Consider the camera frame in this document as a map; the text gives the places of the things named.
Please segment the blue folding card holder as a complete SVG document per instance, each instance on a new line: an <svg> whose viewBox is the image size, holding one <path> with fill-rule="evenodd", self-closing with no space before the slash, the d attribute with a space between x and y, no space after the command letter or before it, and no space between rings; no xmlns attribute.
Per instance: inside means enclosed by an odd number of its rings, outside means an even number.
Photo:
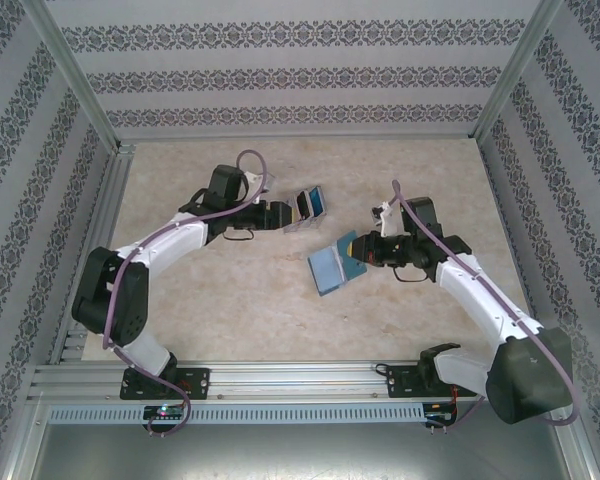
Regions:
<svg viewBox="0 0 600 480"><path fill-rule="evenodd" d="M308 257L308 265L320 296L344 287L348 282L367 272L363 262L348 254L348 247L356 238L357 233L352 230Z"/></svg>

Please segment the grey metal panel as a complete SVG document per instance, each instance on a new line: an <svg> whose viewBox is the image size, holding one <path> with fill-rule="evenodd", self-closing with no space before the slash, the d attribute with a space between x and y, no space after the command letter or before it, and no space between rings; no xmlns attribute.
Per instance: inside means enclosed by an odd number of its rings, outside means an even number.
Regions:
<svg viewBox="0 0 600 480"><path fill-rule="evenodd" d="M34 480L570 480L553 433L475 419L418 424L51 426Z"/></svg>

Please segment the left controller circuit board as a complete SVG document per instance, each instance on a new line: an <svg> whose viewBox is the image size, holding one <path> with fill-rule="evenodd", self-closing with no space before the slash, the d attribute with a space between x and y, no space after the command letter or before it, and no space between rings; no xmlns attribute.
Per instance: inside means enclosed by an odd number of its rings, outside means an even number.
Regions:
<svg viewBox="0 0 600 480"><path fill-rule="evenodd" d="M182 405L162 404L157 406L146 406L143 410L144 421L180 421L186 409Z"/></svg>

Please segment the aluminium back frame bar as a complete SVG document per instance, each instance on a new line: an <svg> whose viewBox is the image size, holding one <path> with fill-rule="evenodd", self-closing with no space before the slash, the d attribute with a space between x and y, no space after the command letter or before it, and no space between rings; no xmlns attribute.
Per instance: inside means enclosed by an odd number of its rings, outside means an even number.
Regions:
<svg viewBox="0 0 600 480"><path fill-rule="evenodd" d="M240 135L210 135L187 137L127 137L118 141L122 145L137 145L145 143L178 143L178 142L219 142L219 141L287 141L287 140L465 140L473 139L469 134L451 133L389 133L389 134L363 134L363 133L337 133L337 134L240 134Z"/></svg>

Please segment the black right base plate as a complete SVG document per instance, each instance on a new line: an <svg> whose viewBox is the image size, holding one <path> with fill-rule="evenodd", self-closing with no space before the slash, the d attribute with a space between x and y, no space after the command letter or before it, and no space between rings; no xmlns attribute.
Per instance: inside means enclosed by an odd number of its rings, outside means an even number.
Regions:
<svg viewBox="0 0 600 480"><path fill-rule="evenodd" d="M451 397L454 390L434 371L419 364L389 365L384 374L390 398Z"/></svg>

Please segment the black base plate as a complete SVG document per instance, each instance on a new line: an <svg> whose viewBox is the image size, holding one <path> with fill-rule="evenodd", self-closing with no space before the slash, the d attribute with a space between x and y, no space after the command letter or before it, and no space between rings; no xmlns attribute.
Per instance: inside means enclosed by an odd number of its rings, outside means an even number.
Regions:
<svg viewBox="0 0 600 480"><path fill-rule="evenodd" d="M419 364L389 365L384 374L390 398L451 397L454 390L434 371Z"/></svg>
<svg viewBox="0 0 600 480"><path fill-rule="evenodd" d="M177 367L166 379L183 390L191 400L205 400L210 383L210 370L206 368ZM178 400L182 396L155 380L149 379L133 368L127 368L122 377L119 397L122 400Z"/></svg>

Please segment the aluminium mounting rail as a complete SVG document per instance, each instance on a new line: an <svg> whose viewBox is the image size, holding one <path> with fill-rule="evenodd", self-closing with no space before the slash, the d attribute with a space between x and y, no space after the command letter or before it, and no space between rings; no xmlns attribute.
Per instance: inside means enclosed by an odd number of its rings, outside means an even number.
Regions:
<svg viewBox="0 0 600 480"><path fill-rule="evenodd" d="M376 362L184 362L206 368L211 403L389 402L386 380ZM113 361L75 361L34 368L26 393L29 403L114 404L125 366Z"/></svg>

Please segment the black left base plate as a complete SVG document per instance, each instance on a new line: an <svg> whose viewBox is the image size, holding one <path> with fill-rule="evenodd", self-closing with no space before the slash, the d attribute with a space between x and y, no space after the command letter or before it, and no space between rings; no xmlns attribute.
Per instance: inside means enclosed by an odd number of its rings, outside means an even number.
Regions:
<svg viewBox="0 0 600 480"><path fill-rule="evenodd" d="M210 383L210 370L206 368L177 367L166 379L183 390L191 400L205 400ZM127 368L122 377L119 397L122 400L178 400L182 396L155 380L149 379L133 368Z"/></svg>

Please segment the short aluminium frame post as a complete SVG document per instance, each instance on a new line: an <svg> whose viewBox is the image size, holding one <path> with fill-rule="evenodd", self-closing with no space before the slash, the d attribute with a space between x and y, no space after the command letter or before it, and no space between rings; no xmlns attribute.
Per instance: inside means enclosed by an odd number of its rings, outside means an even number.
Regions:
<svg viewBox="0 0 600 480"><path fill-rule="evenodd" d="M571 424L554 427L569 480L600 480L600 468L578 416Z"/></svg>
<svg viewBox="0 0 600 480"><path fill-rule="evenodd" d="M32 480L50 416L48 396L29 396L9 443L0 480Z"/></svg>

